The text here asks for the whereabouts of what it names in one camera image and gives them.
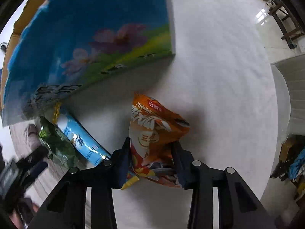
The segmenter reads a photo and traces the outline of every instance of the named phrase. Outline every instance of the floor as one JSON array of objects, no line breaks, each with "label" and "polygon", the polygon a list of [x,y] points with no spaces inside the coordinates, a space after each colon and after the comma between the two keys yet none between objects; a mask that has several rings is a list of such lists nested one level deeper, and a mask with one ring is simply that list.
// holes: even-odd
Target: floor
[{"label": "floor", "polygon": [[[271,64],[273,62],[289,58],[301,53],[305,52],[305,37],[299,38],[297,42],[295,42],[298,47],[291,50],[289,49],[286,41],[281,40],[281,36],[283,35],[277,23],[275,22],[272,16],[268,15],[269,7],[262,0],[237,0],[237,2],[242,3],[242,8],[244,9],[245,15],[249,18],[249,23],[253,23],[256,25],[257,31],[261,37],[262,43],[266,50],[266,55],[268,56],[269,61],[266,64]],[[4,30],[0,33],[0,43],[8,42],[10,35],[13,30],[13,24],[18,19],[19,15],[22,12],[22,9],[25,5],[25,2],[17,9],[16,13],[12,16],[11,20],[8,22]],[[287,27],[291,26],[292,22],[286,20]],[[2,66],[4,55],[0,52],[0,65]],[[6,160],[9,160],[12,157],[16,157],[16,153],[13,148],[12,139],[10,137],[10,131],[8,127],[2,128],[0,127],[0,143],[3,146],[3,155]],[[279,154],[280,145],[277,146],[277,153]],[[281,210],[286,206],[286,202],[289,202],[291,199],[291,194],[294,192],[292,187],[289,184],[279,183],[276,181],[271,181],[269,187],[266,190],[268,192],[264,194],[262,201],[266,207],[266,209],[270,212],[270,214],[276,217]],[[279,203],[279,200],[269,195],[274,187],[281,186],[281,189],[278,191],[287,196],[287,199],[284,203]],[[29,195],[32,196],[33,200],[35,200],[35,191],[30,190]]]}]

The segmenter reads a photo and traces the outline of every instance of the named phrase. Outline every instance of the snack package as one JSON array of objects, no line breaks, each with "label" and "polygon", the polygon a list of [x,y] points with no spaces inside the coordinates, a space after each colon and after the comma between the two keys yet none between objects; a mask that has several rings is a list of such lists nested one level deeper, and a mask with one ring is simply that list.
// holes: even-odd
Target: snack package
[{"label": "snack package", "polygon": [[48,158],[55,164],[65,168],[78,166],[77,152],[67,137],[46,118],[40,116],[41,130],[39,139],[48,148]]},{"label": "snack package", "polygon": [[179,186],[170,152],[171,142],[189,131],[189,124],[157,100],[135,94],[129,126],[135,173],[154,182]]},{"label": "snack package", "polygon": [[[68,137],[74,147],[94,166],[104,159],[111,158],[111,154],[97,143],[63,107],[60,107],[60,103],[55,105],[53,122],[57,123],[59,129]],[[126,189],[138,180],[139,178],[130,168],[126,183],[121,189]]]}]

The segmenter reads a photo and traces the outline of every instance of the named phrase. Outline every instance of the white tablecloth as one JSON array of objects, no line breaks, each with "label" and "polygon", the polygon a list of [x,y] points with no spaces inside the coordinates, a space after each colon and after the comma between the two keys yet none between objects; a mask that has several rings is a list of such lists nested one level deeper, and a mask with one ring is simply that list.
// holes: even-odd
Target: white tablecloth
[{"label": "white tablecloth", "polygon": [[[278,116],[271,68],[255,25],[236,0],[172,0],[172,5],[173,60],[96,83],[66,106],[113,152],[128,136],[134,91],[149,95],[190,123],[181,139],[184,149],[209,167],[234,167],[260,198],[274,159]],[[191,196],[191,190],[148,180],[113,190],[118,228],[186,228]]]}]

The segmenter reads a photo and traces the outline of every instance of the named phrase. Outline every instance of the orange snack bag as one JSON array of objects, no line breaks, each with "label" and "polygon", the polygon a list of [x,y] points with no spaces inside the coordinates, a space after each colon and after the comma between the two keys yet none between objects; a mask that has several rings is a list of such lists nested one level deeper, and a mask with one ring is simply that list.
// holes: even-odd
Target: orange snack bag
[{"label": "orange snack bag", "polygon": [[135,173],[154,182],[179,186],[168,143],[189,131],[189,124],[157,100],[135,94],[129,126]]}]

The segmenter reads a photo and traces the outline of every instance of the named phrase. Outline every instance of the blue snack package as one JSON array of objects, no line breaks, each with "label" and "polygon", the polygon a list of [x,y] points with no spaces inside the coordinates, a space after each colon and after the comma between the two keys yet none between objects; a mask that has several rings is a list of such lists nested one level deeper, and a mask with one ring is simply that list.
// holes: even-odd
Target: blue snack package
[{"label": "blue snack package", "polygon": [[94,166],[104,159],[110,159],[111,154],[97,143],[64,108],[60,108],[57,126],[73,146]]}]

